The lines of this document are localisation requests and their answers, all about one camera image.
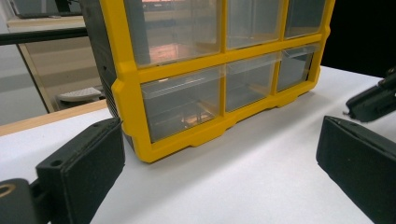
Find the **table surface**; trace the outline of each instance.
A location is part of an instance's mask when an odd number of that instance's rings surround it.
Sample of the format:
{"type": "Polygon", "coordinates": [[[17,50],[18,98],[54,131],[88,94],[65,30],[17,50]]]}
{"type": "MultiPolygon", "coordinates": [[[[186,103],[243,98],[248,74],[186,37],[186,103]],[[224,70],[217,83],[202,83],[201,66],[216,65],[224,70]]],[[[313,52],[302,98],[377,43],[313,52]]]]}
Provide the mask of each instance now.
{"type": "MultiPolygon", "coordinates": [[[[377,81],[322,67],[318,85],[292,104],[152,164],[125,142],[123,172],[92,223],[372,223],[320,169],[316,150],[323,116],[347,119],[345,102],[377,81]]],[[[103,108],[1,136],[0,180],[32,182],[38,163],[107,118],[103,108]]],[[[362,125],[396,141],[395,120],[362,125]]]]}

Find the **yellow frame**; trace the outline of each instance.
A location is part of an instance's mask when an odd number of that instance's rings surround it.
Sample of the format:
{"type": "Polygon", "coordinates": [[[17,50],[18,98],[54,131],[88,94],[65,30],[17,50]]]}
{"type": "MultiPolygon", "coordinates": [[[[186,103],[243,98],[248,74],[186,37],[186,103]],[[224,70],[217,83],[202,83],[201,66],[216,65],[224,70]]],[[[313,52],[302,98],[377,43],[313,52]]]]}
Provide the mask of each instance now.
{"type": "Polygon", "coordinates": [[[123,1],[100,0],[100,3],[117,71],[117,80],[112,86],[112,91],[119,115],[123,120],[122,129],[127,135],[132,137],[136,156],[142,161],[153,162],[185,147],[200,146],[211,139],[221,136],[236,122],[259,113],[266,108],[289,104],[299,95],[313,89],[318,82],[320,61],[326,39],[330,34],[330,20],[335,0],[326,1],[322,24],[316,34],[292,39],[283,38],[289,5],[289,0],[284,0],[279,40],[245,49],[232,50],[226,49],[227,0],[223,0],[220,53],[185,62],[145,68],[138,68],[134,62],[134,53],[123,1]],[[150,142],[149,128],[140,88],[142,83],[313,43],[319,43],[320,50],[313,56],[306,82],[285,91],[276,92],[277,73],[279,71],[279,63],[277,63],[271,94],[268,97],[235,111],[225,112],[226,80],[222,77],[220,79],[220,113],[218,117],[158,142],[150,142]]]}

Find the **wooden edge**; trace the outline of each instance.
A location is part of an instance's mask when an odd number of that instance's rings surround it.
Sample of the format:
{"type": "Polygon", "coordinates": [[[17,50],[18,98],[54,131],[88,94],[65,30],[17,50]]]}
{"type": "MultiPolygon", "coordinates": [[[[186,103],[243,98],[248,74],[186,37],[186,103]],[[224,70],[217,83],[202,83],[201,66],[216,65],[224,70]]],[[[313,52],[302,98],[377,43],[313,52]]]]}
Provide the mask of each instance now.
{"type": "Polygon", "coordinates": [[[57,111],[47,115],[38,116],[32,119],[25,119],[14,123],[2,125],[0,126],[0,136],[32,129],[38,126],[56,122],[61,119],[73,118],[78,115],[87,114],[104,108],[107,108],[106,100],[100,100],[86,105],[79,105],[73,108],[57,111]]]}

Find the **yellow storage box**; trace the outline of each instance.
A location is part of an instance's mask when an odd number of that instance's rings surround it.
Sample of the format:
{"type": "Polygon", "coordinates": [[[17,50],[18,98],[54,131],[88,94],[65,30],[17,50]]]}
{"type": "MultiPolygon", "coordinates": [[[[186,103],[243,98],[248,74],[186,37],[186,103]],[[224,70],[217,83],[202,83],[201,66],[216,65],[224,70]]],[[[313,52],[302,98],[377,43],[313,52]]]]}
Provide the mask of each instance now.
{"type": "Polygon", "coordinates": [[[80,0],[114,116],[142,161],[313,89],[334,0],[80,0]]]}

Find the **compartment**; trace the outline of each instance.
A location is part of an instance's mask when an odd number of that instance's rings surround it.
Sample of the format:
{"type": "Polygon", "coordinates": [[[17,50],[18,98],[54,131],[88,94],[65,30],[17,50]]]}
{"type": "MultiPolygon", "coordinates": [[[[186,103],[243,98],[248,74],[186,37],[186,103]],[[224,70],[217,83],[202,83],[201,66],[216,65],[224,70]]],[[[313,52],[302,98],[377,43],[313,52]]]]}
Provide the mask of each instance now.
{"type": "Polygon", "coordinates": [[[151,142],[219,114],[220,66],[142,84],[151,142]]]}
{"type": "Polygon", "coordinates": [[[289,0],[285,37],[317,33],[323,17],[326,0],[289,0]]]}
{"type": "Polygon", "coordinates": [[[124,0],[138,66],[219,52],[221,1],[124,0]]]}
{"type": "Polygon", "coordinates": [[[291,86],[306,81],[312,62],[312,56],[314,52],[318,50],[319,44],[283,50],[277,81],[277,91],[283,91],[291,86]]]}
{"type": "Polygon", "coordinates": [[[229,0],[227,48],[278,40],[282,5],[283,0],[229,0]]]}
{"type": "Polygon", "coordinates": [[[266,97],[271,91],[278,53],[227,64],[226,111],[233,111],[266,97]]]}

